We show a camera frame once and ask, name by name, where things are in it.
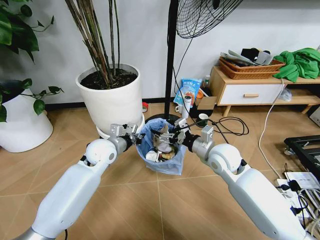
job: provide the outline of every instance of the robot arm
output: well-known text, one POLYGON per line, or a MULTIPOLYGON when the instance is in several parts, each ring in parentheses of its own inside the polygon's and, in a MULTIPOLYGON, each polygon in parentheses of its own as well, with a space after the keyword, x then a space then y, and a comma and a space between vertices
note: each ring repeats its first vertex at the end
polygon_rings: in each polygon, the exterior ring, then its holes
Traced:
POLYGON ((117 156, 139 143, 137 125, 111 125, 109 140, 91 142, 85 155, 69 167, 42 200, 32 226, 16 240, 53 240, 76 222, 96 192, 101 176, 117 156))
MULTIPOLYGON (((185 121, 179 119, 176 125, 183 129, 185 121)), ((276 240, 314 239, 293 214, 292 206, 261 172, 243 160, 237 148, 227 143, 214 146, 213 132, 213 127, 207 125, 201 136, 186 134, 183 144, 222 177, 259 230, 276 240)))
MULTIPOLYGON (((265 235, 276 240, 314 239, 305 232, 276 188, 258 170, 251 168, 230 144, 214 146, 214 129, 205 126, 201 136, 192 135, 186 120, 176 123, 178 132, 159 136, 163 142, 178 142, 220 175, 229 192, 265 235)), ((85 156, 71 166, 42 200, 36 218, 16 240, 52 240, 79 217, 99 186, 101 175, 117 156, 143 136, 137 126, 112 124, 109 140, 97 139, 87 146, 85 156)))

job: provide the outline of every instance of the plastic bag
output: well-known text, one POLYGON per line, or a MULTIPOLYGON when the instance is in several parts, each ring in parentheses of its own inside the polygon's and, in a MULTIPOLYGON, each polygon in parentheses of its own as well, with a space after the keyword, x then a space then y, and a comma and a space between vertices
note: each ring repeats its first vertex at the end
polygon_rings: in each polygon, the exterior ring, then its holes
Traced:
POLYGON ((279 99, 290 102, 292 99, 292 93, 288 88, 283 89, 282 93, 279 96, 279 99))
MULTIPOLYGON (((190 108, 193 107, 194 102, 196 100, 200 85, 201 85, 202 79, 196 79, 196 78, 181 78, 181 87, 180 90, 182 92, 182 97, 185 96, 191 96, 192 101, 190 108)), ((174 103, 178 105, 183 105, 184 101, 181 97, 180 91, 178 90, 177 94, 175 95, 175 98, 173 100, 174 103)))
POLYGON ((151 150, 154 145, 154 134, 151 132, 151 129, 159 131, 165 126, 165 124, 168 124, 169 133, 172 132, 175 128, 162 118, 155 118, 148 121, 139 132, 140 134, 145 134, 145 136, 142 139, 141 144, 136 146, 136 150, 139 153, 140 157, 145 161, 147 168, 163 174, 181 175, 187 149, 187 147, 184 145, 177 145, 178 151, 170 160, 164 162, 154 162, 146 159, 147 152, 149 152, 149 150, 151 150))

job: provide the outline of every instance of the tiled floor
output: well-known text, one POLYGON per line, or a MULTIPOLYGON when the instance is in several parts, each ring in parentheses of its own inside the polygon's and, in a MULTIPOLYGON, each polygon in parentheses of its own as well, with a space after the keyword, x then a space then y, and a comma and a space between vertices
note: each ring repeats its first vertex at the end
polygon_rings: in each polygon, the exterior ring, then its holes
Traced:
MULTIPOLYGON (((229 134, 227 138, 252 167, 274 181, 276 175, 257 147, 268 108, 232 107, 229 115, 242 118, 250 134, 229 134)), ((163 110, 162 103, 151 104, 145 117, 163 110)), ((216 107, 212 119, 220 119, 223 110, 216 107)), ((23 153, 0 149, 0 240, 16 237, 32 224, 46 193, 81 158, 86 144, 98 138, 85 108, 50 111, 48 117, 54 131, 41 146, 23 153)), ((235 122, 228 126, 241 130, 235 122)), ((200 128, 192 131, 199 133, 200 128)), ((320 128, 306 115, 292 107, 277 106, 269 117, 262 147, 279 172, 285 163, 299 171, 299 161, 283 154, 283 141, 315 134, 320 134, 320 128)), ((219 134, 214 140, 216 144, 224 142, 219 134)), ((69 240, 268 239, 237 205, 223 180, 194 153, 186 153, 182 176, 165 175, 146 168, 135 147, 103 174, 98 191, 68 231, 69 240)), ((64 239, 64 233, 58 239, 64 239)))

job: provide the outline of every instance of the drawer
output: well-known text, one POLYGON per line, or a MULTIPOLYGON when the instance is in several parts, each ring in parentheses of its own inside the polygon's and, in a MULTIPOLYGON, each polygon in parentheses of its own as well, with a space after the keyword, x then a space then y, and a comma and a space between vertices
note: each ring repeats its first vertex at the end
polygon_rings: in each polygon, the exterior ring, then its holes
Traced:
POLYGON ((281 84, 227 84, 219 105, 272 104, 281 84))

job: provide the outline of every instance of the garbage bag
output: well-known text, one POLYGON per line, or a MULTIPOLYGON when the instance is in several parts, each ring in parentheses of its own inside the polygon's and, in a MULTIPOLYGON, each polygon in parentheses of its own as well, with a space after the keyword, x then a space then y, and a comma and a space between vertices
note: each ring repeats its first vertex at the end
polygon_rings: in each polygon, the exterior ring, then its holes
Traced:
POLYGON ((163 174, 181 175, 184 166, 184 157, 187 149, 187 147, 182 144, 176 145, 178 151, 170 160, 164 162, 154 162, 146 159, 147 152, 149 152, 154 147, 154 134, 151 132, 151 129, 160 131, 165 126, 165 124, 168 124, 169 133, 171 133, 175 127, 168 123, 166 120, 162 118, 155 118, 148 121, 139 132, 140 134, 145 134, 145 136, 142 139, 141 144, 136 146, 136 150, 139 153, 140 157, 145 161, 147 168, 163 174))

